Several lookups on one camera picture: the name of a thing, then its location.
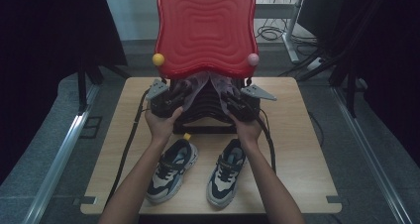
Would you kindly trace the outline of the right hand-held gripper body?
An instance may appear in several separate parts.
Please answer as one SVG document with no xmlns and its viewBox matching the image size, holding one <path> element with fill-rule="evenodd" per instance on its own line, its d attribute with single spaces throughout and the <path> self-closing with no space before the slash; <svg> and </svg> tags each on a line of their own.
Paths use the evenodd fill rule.
<svg viewBox="0 0 420 224">
<path fill-rule="evenodd" d="M 242 122 L 251 122 L 256 119 L 261 109 L 261 100 L 276 101 L 277 97 L 252 84 L 240 90 L 241 103 L 232 104 L 232 114 Z"/>
</svg>

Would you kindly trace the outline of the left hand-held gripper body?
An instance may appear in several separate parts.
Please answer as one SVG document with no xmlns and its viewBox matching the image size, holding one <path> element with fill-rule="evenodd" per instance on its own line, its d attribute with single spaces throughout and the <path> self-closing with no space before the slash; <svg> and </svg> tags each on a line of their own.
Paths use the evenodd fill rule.
<svg viewBox="0 0 420 224">
<path fill-rule="evenodd" d="M 172 96 L 169 87 L 155 79 L 146 95 L 152 113 L 160 118 L 169 118 L 180 106 L 179 97 Z"/>
</svg>

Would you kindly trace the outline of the purple child's shoe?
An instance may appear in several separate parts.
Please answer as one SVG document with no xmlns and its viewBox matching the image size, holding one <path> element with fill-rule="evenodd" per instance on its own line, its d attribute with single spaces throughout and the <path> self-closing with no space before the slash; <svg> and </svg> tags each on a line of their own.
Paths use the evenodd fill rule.
<svg viewBox="0 0 420 224">
<path fill-rule="evenodd" d="M 210 75 L 208 71 L 201 71 L 192 74 L 185 79 L 185 82 L 189 85 L 191 92 L 184 99 L 184 104 L 182 105 L 183 111 L 187 111 L 191 107 L 195 97 L 206 85 L 209 77 Z"/>
<path fill-rule="evenodd" d="M 228 115 L 229 110 L 227 108 L 227 103 L 222 99 L 222 94 L 230 93 L 233 95 L 239 95 L 240 90 L 233 84 L 233 79 L 231 77 L 211 72 L 210 79 L 213 87 L 219 95 L 222 111 Z"/>
</svg>

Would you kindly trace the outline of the red and black shoe rack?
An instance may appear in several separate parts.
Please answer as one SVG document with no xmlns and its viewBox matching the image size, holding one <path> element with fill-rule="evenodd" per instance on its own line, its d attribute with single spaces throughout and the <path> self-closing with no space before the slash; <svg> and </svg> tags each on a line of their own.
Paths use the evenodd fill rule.
<svg viewBox="0 0 420 224">
<path fill-rule="evenodd" d="M 157 0 L 159 28 L 153 63 L 171 92 L 197 72 L 231 77 L 241 90 L 259 64 L 256 0 Z M 176 120 L 176 134 L 233 134 L 211 79 Z"/>
</svg>

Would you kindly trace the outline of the navy and white sneaker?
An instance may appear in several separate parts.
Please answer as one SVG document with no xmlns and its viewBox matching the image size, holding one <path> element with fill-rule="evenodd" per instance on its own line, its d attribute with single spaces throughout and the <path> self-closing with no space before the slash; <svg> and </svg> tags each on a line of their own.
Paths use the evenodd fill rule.
<svg viewBox="0 0 420 224">
<path fill-rule="evenodd" d="M 178 139 L 160 157 L 147 190 L 147 200 L 158 204 L 173 198 L 183 183 L 185 173 L 198 159 L 198 150 L 187 139 Z"/>
<path fill-rule="evenodd" d="M 231 140 L 219 156 L 207 184 L 207 200 L 213 206 L 225 208 L 234 199 L 246 159 L 240 140 Z"/>
</svg>

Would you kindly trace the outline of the person's right hand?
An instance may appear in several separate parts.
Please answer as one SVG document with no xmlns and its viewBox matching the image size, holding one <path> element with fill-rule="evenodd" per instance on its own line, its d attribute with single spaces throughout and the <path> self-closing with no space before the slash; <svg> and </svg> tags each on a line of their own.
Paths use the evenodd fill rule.
<svg viewBox="0 0 420 224">
<path fill-rule="evenodd" d="M 260 124 L 257 121 L 242 122 L 232 114 L 230 114 L 229 117 L 236 125 L 238 138 L 241 141 L 241 144 L 245 148 L 255 147 L 258 144 L 262 132 Z"/>
</svg>

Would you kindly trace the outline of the person's left hand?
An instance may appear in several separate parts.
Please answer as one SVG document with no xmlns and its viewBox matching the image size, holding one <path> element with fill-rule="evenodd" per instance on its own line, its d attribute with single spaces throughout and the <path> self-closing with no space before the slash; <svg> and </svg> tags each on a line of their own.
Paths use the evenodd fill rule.
<svg viewBox="0 0 420 224">
<path fill-rule="evenodd" d="M 154 145 L 165 145 L 168 142 L 173 131 L 173 124 L 182 112 L 183 108 L 178 107 L 169 118 L 160 118 L 151 111 L 146 112 L 146 121 Z"/>
</svg>

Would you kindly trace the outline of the white power strip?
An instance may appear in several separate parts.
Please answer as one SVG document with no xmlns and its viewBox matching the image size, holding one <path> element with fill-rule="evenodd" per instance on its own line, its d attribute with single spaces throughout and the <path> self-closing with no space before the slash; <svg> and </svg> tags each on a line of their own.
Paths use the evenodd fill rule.
<svg viewBox="0 0 420 224">
<path fill-rule="evenodd" d="M 321 57 L 315 58 L 312 62 L 307 65 L 308 70 L 313 70 L 321 65 L 324 60 Z"/>
</svg>

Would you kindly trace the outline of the black metal stand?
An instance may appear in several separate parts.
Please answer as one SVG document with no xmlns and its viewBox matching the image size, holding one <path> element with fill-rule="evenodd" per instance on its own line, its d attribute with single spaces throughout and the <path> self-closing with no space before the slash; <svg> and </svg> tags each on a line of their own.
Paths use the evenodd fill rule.
<svg viewBox="0 0 420 224">
<path fill-rule="evenodd" d="M 86 78 L 92 84 L 100 85 L 104 81 L 104 76 L 100 70 L 101 65 L 88 64 L 81 60 L 77 66 L 77 88 L 78 88 L 78 114 L 82 115 L 88 107 L 88 96 L 86 90 Z"/>
<path fill-rule="evenodd" d="M 294 71 L 299 72 L 311 62 L 315 61 L 317 57 L 321 59 L 321 63 L 318 66 L 301 75 L 296 73 L 294 78 L 300 82 L 307 81 L 310 78 L 331 69 L 332 72 L 329 75 L 328 84 L 333 87 L 339 87 L 344 81 L 347 81 L 347 86 L 344 88 L 345 106 L 350 114 L 353 117 L 356 117 L 355 97 L 360 89 L 357 88 L 356 66 L 352 61 L 351 54 L 347 50 L 343 50 L 336 56 L 328 56 L 323 49 L 317 49 L 304 60 L 299 61 L 293 68 L 282 72 L 278 76 L 289 75 Z"/>
</svg>

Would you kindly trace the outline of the black curtain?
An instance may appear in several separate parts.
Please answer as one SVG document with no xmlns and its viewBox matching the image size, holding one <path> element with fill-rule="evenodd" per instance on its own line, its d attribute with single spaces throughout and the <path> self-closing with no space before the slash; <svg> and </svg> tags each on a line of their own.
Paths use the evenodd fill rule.
<svg viewBox="0 0 420 224">
<path fill-rule="evenodd" d="M 329 82 L 360 78 L 373 112 L 420 167 L 420 0 L 344 0 Z"/>
<path fill-rule="evenodd" d="M 65 77 L 126 63 L 107 0 L 0 0 L 0 184 Z"/>
</svg>

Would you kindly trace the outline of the black floor bracket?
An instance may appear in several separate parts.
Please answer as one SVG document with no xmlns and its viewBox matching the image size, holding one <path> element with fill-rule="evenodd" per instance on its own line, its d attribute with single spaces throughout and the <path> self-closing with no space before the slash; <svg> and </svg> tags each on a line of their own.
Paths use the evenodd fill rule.
<svg viewBox="0 0 420 224">
<path fill-rule="evenodd" d="M 102 116 L 90 116 L 87 118 L 82 131 L 79 135 L 80 139 L 95 139 L 102 122 Z"/>
</svg>

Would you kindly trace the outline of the white metal desk frame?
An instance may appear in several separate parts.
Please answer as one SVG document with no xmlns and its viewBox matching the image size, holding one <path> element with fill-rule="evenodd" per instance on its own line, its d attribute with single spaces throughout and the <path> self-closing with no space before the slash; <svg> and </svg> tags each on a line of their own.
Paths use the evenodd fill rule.
<svg viewBox="0 0 420 224">
<path fill-rule="evenodd" d="M 298 63 L 293 33 L 303 0 L 257 0 L 255 37 L 259 43 L 283 43 L 292 63 Z"/>
</svg>

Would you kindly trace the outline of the aluminium rail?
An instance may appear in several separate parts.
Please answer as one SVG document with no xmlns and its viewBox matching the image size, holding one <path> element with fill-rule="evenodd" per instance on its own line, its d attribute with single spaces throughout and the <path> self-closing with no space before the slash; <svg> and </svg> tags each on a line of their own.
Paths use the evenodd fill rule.
<svg viewBox="0 0 420 224">
<path fill-rule="evenodd" d="M 370 169 L 372 176 L 374 177 L 390 211 L 392 212 L 396 222 L 398 224 L 413 224 L 413 221 L 408 214 L 405 205 L 396 191 L 394 185 L 391 183 L 388 175 L 386 174 L 383 166 L 379 162 L 376 154 L 370 146 L 370 142 L 366 137 L 363 129 L 361 128 L 358 120 L 351 114 L 346 106 L 346 100 L 342 92 L 332 87 L 331 92 L 335 97 L 335 100 L 353 134 L 356 139 L 357 145 L 360 148 L 367 165 Z"/>
<path fill-rule="evenodd" d="M 90 114 L 92 104 L 100 90 L 99 85 L 91 85 L 87 92 L 87 105 L 83 112 L 77 114 L 64 137 L 57 154 L 52 161 L 34 200 L 22 221 L 22 224 L 39 224 L 48 204 L 53 196 L 53 192 L 62 176 L 65 166 L 75 147 L 83 126 Z"/>
</svg>

